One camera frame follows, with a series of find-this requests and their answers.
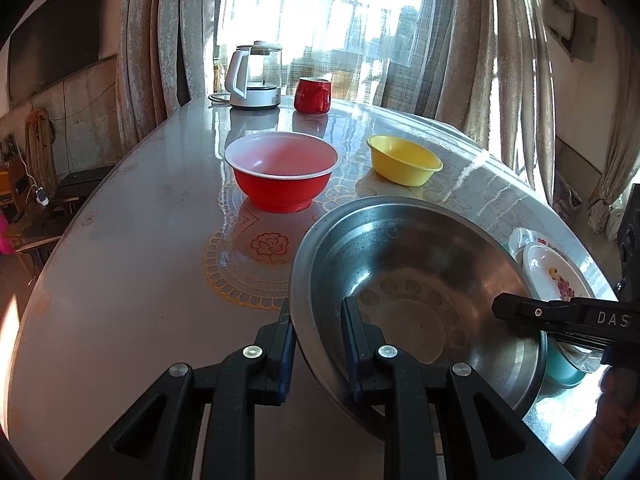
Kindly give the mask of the white floral plate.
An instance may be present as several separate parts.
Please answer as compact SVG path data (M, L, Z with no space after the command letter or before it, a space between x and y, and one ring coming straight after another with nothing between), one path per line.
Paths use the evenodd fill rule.
M522 268L540 300L570 301L576 297L593 297L582 274L547 245L527 244L522 251Z

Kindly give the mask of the red plastic bowl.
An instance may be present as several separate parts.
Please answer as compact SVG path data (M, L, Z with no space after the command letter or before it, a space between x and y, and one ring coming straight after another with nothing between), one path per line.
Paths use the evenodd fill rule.
M308 208L340 164L325 140L287 131L243 136L229 144L224 159L253 206L273 214Z

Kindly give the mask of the turquoise plastic plate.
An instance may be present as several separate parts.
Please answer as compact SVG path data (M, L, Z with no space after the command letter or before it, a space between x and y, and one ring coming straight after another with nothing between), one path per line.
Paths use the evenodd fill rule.
M580 272L578 266L576 266L576 264L570 260L570 258L568 258L560 248L549 243L544 245L556 250L565 260L574 266L576 271ZM510 252L508 252L508 248L506 247L506 243L503 243L502 247L510 255ZM522 254L519 255L518 260L515 261L523 270ZM533 286L529 283L527 278L526 281L533 297L538 299ZM600 359L601 353L596 350L589 350L584 347L576 346L576 344L569 344L568 342L558 341L549 337L546 378L555 386L565 389L573 388L577 386L588 374L594 373L599 368Z

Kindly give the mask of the beige curtain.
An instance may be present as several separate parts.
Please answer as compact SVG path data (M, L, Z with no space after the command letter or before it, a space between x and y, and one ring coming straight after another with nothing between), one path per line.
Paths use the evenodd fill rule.
M556 120L541 0L454 0L436 118L552 202Z
M588 224L601 233L611 206L628 188L639 170L639 47L624 25L615 23L618 81L604 171L594 188Z
M122 0L116 105L125 152L214 93L219 9L220 0Z

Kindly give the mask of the large white double-happiness plate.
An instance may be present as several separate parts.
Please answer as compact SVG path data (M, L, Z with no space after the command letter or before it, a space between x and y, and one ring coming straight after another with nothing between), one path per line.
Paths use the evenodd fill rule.
M515 260L518 260L518 256L521 255L524 247L532 243L547 244L548 240L538 231L526 228L515 228L509 236L506 247L510 255Z

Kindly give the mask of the beige curtain right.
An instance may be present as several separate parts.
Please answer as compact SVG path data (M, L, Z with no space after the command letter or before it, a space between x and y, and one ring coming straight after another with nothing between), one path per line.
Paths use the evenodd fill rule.
M604 171L594 188L588 224L601 233L611 206L628 188L639 170L639 47L624 25L615 23L618 81Z

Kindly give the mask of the yellow plastic bowl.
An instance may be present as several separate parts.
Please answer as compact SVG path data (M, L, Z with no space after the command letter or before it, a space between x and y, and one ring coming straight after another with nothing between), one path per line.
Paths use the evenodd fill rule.
M396 184L417 188L442 170L442 161L433 152L412 141L375 134L367 138L372 169Z

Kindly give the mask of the wall electrical box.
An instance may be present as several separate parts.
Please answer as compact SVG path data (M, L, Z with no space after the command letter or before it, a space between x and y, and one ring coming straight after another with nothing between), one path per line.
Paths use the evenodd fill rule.
M575 0L544 0L544 24L571 60L596 58L598 19L578 10Z

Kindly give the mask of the dark wall television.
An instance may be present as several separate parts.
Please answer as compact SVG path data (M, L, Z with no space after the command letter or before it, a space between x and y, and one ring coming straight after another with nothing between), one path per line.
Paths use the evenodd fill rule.
M9 107L99 61L102 0L47 0L9 42Z

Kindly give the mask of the beige curtain centre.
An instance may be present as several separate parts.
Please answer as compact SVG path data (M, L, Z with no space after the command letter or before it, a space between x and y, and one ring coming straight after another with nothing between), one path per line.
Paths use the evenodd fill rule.
M541 0L454 0L436 118L552 202L556 120Z

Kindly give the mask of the white glass electric kettle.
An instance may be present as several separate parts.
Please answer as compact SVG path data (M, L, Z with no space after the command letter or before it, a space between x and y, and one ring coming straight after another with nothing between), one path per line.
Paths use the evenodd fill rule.
M224 88L208 98L242 110L277 107L282 96L282 48L255 40L232 53Z

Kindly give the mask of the beige curtain left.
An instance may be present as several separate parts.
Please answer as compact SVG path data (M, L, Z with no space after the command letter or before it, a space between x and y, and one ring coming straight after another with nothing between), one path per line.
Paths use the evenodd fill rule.
M125 152L214 93L219 9L220 0L122 0L116 105Z

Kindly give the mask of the stainless steel bowl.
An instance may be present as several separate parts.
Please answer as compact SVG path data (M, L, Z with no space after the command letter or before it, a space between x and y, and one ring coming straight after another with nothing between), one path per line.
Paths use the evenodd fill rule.
M413 198L375 196L337 207L305 234L293 261L292 321L318 383L371 432L384 420L349 390L341 302L425 364L470 364L516 414L533 405L547 341L498 320L502 292L532 293L516 261L479 226Z

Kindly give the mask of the red mug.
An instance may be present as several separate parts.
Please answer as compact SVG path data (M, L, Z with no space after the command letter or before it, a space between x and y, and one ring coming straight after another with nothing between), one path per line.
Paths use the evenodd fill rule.
M294 108L303 114L326 114L331 107L332 84L324 78L300 77Z

